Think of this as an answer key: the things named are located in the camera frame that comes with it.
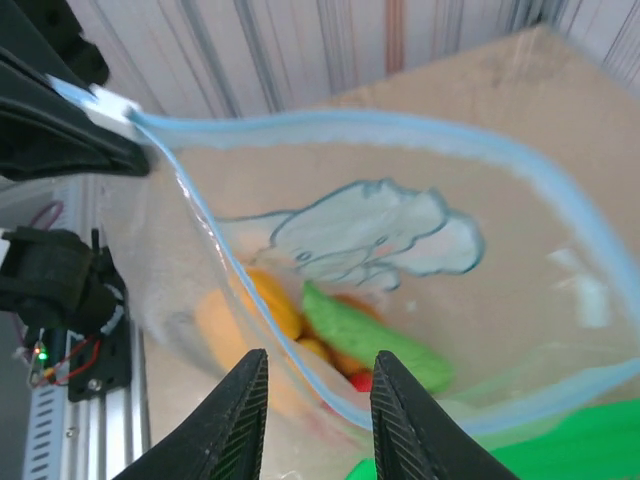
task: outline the cardboard surface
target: cardboard surface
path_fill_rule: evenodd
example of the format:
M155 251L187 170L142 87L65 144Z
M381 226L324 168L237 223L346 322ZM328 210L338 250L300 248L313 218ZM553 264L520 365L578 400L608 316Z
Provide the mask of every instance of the cardboard surface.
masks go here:
M526 31L426 68L357 89L331 100L327 105L428 115L508 135L543 152L571 173L605 213L633 254L637 256L640 252L640 222L637 221L635 208L635 177L640 169L635 158L640 151L640 108L631 96L545 28ZM230 156L234 162L249 162L250 156L242 150L226 153L227 160ZM317 161L338 162L340 155L355 153L348 147L340 147L336 152L335 158L325 159L321 150L314 148L307 149L306 153L295 147L273 149L271 152L263 152L266 159L271 161L265 160L262 163L268 164L271 169L277 169L278 159L290 158L291 155L304 154L311 160L317 155ZM360 149L358 155L363 152L367 159L385 154L373 149ZM194 149L185 152L182 160L187 164L195 164L203 155L210 158L214 154ZM397 158L398 175L410 186L412 181L418 180L413 178L411 172L403 173L400 167L403 162L414 162L413 155L405 152ZM560 267L555 271L540 267L539 275L532 272L535 272L536 262L542 256L561 248L569 234L559 223L544 231L536 230L536 223L547 218L549 211L539 204L532 206L524 189L517 188L517 182L512 181L510 185L514 187L509 189L504 187L507 184L501 181L499 174L494 172L489 175L477 164L460 162L454 165L437 156L429 161L438 170L438 178L441 179L438 188L447 199L456 207L464 207L463 210L481 211L483 216L480 221L488 225L488 229L499 225L495 227L496 238L508 237L512 240L511 245L516 245L517 242L513 243L513 239L517 240L518 235L524 235L527 228L531 228L537 235L535 245L539 251L528 251L522 255L525 263L527 258L533 259L529 262L528 270L505 270L504 265L500 264L504 259L490 256L487 256L482 265L486 278L492 278L498 283L492 287L501 288L505 292L504 299L512 300L491 300L485 295L485 286L473 282L475 272L463 277L438 277L437 283L430 287L425 296L427 304L429 296L438 300L438 305L427 312L427 317L442 314L446 310L444 313L453 321L460 322L461 334L466 332L467 336L463 340L460 337L445 338L435 327L428 327L424 332L424 335L441 347L445 354L454 357L454 360L456 350L460 351L461 358L469 358L469 348L477 347L480 351L482 336L502 335L505 338L504 351L496 355L495 361L489 359L478 365L466 365L466 373L462 374L463 378L460 380L465 382L469 380L469 376L495 374L504 367L505 362L517 361L522 351L535 345L556 315L562 316L575 308L575 299L569 294L559 295L554 298L553 305L549 306L541 303L535 288L531 290L533 293L528 293L525 289L515 287L527 283L534 284L534 287L537 285L540 289L561 285L567 274ZM344 168L362 168L358 165L360 164L354 162L353 167ZM213 188L210 182L207 183L209 180L210 177L206 174L196 178L203 190L209 186L208 191L203 191L205 197L213 196L214 193L233 197L232 191L221 191L224 185ZM323 183L320 180L326 185L332 181L319 179L319 184ZM335 180L336 185L340 181L340 178ZM285 185L287 178L283 177L282 182ZM233 183L233 178L225 179L228 189ZM274 189L278 191L278 185L274 185ZM318 190L304 193L312 198L322 192ZM256 196L252 205L246 206L246 212L242 211L244 206L231 205L231 202L228 207L230 210L223 213L250 214L256 205L268 211L271 208L270 202L274 208L278 207L277 202L269 198L267 192L263 192L262 196ZM513 258L517 257L518 252L511 253ZM407 301L413 298L411 292L406 295L409 295ZM467 301L471 297L484 300ZM507 303L512 301L514 305L526 301L529 308L526 312L514 312L518 317L517 322L511 322L497 310L497 305L504 307L500 305L503 300ZM552 310L555 314L550 316L548 308L555 309ZM612 316L615 325L624 322L615 308ZM412 325L415 322L411 320L413 317L407 318L409 320L404 328L413 333ZM470 322L477 318L487 323L476 322L469 328ZM607 339L619 343L621 336L628 335L625 349L633 351L637 348L635 338L629 335L630 329L613 329L609 335L602 329L585 329L579 325L567 324L558 332L561 340L569 342L577 336L581 342L594 347L601 344L603 339L605 343ZM173 358L171 353L158 347L150 339L146 338L145 342L151 438L156 443L206 396L215 385L215 380L195 367ZM627 391L622 396L635 393L635 390Z

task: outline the blue outline drawing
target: blue outline drawing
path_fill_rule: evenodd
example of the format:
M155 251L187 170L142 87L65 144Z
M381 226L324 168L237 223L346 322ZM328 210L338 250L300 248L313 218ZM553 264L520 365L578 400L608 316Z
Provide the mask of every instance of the blue outline drawing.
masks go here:
M485 251L476 222L450 209L440 192L389 178L350 183L297 210L219 224L252 265L386 291L400 286L400 272L467 273Z

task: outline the plastic bag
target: plastic bag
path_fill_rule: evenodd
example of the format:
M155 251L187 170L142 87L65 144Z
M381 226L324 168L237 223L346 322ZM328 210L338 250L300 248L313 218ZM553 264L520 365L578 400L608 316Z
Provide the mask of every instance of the plastic bag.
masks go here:
M370 454L371 418L366 395L282 334L243 264L277 274L296 301L304 279L357 295L437 350L456 369L439 401L486 447L639 393L638 269L540 154L379 112L132 120L157 153L154 173L106 180L102 205L134 318L219 374L229 365L212 338L267 348L277 421L317 453L276 459L275 472L346 473ZM203 333L197 310L218 291Z

